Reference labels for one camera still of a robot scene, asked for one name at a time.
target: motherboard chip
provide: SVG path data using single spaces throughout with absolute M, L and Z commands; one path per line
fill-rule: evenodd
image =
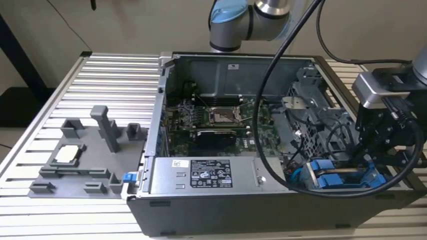
M 209 109 L 211 124 L 236 123 L 235 108 L 233 107 L 212 107 Z
M 236 145 L 237 133 L 229 130 L 204 130 L 199 131 L 195 143 L 203 149 L 224 149 Z

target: motherboard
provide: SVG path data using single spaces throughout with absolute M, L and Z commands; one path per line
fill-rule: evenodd
M 167 107 L 171 157 L 256 156 L 252 134 L 253 97 L 183 99 Z M 265 104 L 259 109 L 259 135 L 268 157 L 281 157 L 284 145 Z

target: blue latch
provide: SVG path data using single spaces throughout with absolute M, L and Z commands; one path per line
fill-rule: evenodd
M 135 184 L 136 183 L 136 177 L 137 177 L 137 174 L 136 173 L 125 173 L 123 175 L 123 182 L 124 183 L 129 183 L 129 184 Z

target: connector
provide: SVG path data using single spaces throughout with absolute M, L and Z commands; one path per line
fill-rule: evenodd
M 391 116 L 397 120 L 399 124 L 404 124 L 408 120 L 413 120 L 412 111 L 409 109 L 409 103 L 400 96 L 387 96 L 381 99 L 387 109 L 391 112 Z

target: gray post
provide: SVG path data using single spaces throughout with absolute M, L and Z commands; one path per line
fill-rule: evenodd
M 104 136 L 109 151 L 112 153 L 116 153 L 120 151 L 120 146 L 116 140 L 112 126 L 109 124 L 107 113 L 108 113 L 107 106 L 96 105 L 93 106 L 91 111 L 91 118 L 95 119 L 97 122 L 99 130 L 101 132 L 101 135 Z

